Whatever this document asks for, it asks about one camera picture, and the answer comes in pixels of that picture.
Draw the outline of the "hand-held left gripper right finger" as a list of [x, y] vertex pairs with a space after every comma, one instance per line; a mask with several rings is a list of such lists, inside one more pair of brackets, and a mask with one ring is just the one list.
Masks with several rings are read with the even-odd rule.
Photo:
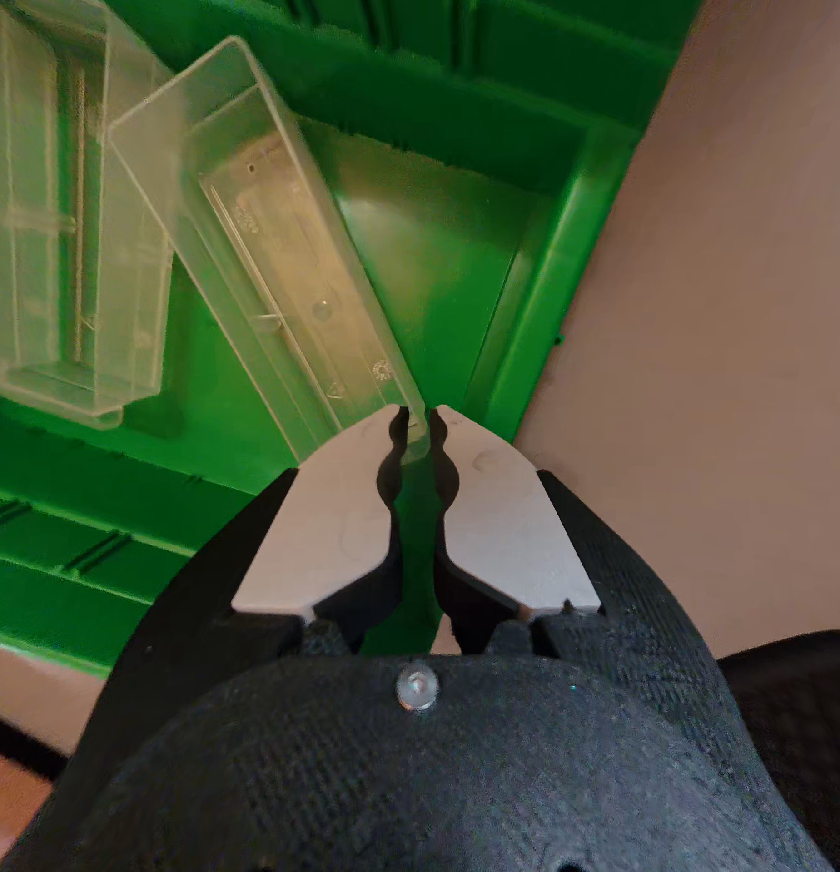
[[538, 470], [512, 444], [449, 406], [429, 417], [436, 546], [445, 572], [528, 620], [600, 611]]

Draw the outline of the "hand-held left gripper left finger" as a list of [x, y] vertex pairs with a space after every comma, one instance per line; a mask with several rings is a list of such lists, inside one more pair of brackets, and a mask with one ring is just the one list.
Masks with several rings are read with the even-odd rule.
[[232, 609], [310, 623], [318, 607], [383, 566], [406, 443], [407, 409], [384, 406], [303, 461]]

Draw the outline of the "clear plastic drawer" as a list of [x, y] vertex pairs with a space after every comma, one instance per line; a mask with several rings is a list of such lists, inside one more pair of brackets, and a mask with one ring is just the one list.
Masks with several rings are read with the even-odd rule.
[[293, 455], [384, 406], [408, 409], [404, 461], [429, 449], [425, 405], [295, 115], [229, 36], [110, 128]]
[[171, 78], [102, 2], [0, 2], [0, 396], [96, 430], [162, 388], [172, 249], [110, 126]]

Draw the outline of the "green plastic bin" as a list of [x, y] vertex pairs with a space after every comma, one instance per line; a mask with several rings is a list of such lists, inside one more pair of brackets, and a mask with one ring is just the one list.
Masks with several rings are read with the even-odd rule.
[[[102, 3], [170, 79], [248, 44], [425, 408], [512, 441], [701, 2]], [[0, 396], [0, 647], [102, 677], [299, 462], [169, 245], [157, 395], [109, 430]]]

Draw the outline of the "black mesh office chair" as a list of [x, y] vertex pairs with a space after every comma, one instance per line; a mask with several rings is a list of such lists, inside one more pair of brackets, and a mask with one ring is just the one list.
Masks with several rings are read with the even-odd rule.
[[778, 791], [840, 870], [840, 629], [747, 649], [718, 665]]

